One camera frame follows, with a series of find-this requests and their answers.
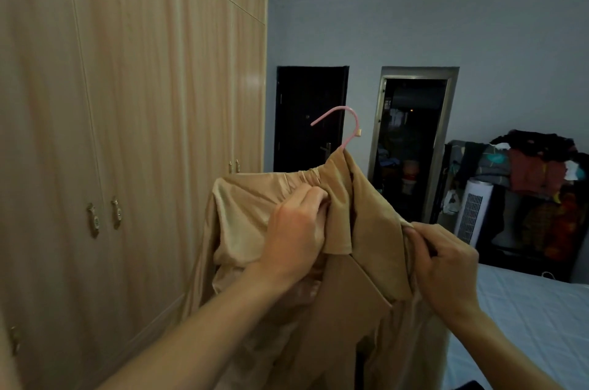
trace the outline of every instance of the person's left hand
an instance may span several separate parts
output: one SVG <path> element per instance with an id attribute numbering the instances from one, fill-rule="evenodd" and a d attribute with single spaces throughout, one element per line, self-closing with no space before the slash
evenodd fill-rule
<path id="1" fill-rule="evenodd" d="M 316 226 L 325 225 L 327 199 L 323 189 L 302 184 L 270 216 L 260 269 L 285 290 L 308 274 L 319 255 L 324 238 Z"/>

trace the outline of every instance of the wooden wardrobe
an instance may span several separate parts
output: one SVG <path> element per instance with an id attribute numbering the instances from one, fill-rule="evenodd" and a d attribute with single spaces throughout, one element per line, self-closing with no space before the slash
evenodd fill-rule
<path id="1" fill-rule="evenodd" d="M 262 169 L 267 3 L 0 0 L 0 306 L 23 388 L 94 388 L 165 328 L 213 181 Z"/>

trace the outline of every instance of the white tower fan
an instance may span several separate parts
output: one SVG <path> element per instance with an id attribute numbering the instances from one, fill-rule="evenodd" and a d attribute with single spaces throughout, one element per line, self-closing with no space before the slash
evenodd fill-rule
<path id="1" fill-rule="evenodd" d="M 487 213 L 492 191 L 493 184 L 468 179 L 454 235 L 473 247 L 475 247 L 481 233 L 482 222 Z"/>

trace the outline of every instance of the doorway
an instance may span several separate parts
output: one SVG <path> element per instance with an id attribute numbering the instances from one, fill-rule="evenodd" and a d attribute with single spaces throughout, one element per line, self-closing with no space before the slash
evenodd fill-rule
<path id="1" fill-rule="evenodd" d="M 346 104 L 349 66 L 279 66 L 276 85 L 274 171 L 309 170 L 324 164 L 342 143 L 344 112 L 311 122 Z"/>
<path id="2" fill-rule="evenodd" d="M 384 68 L 369 179 L 408 221 L 429 221 L 458 68 Z"/>

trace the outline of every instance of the gray garment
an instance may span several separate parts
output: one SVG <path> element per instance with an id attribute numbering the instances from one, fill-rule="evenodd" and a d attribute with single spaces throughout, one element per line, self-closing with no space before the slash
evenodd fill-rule
<path id="1" fill-rule="evenodd" d="M 458 170 L 460 170 L 460 163 L 464 156 L 466 142 L 463 140 L 452 140 L 448 143 L 452 146 L 449 166 L 450 173 L 455 176 Z M 503 187 L 509 188 L 510 174 L 511 164 L 509 156 L 507 156 L 507 151 L 487 145 L 479 160 L 475 178 L 483 182 L 489 182 L 491 184 L 502 185 Z"/>

